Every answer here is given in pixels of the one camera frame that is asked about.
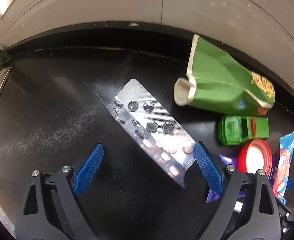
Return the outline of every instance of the green carton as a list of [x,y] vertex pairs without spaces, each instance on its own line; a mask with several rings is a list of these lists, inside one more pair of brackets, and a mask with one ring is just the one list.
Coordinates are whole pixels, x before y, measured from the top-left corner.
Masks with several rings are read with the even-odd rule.
[[227,52],[195,34],[187,78],[175,84],[179,106],[190,105],[223,114],[262,116],[272,108],[275,92],[265,77],[239,64]]

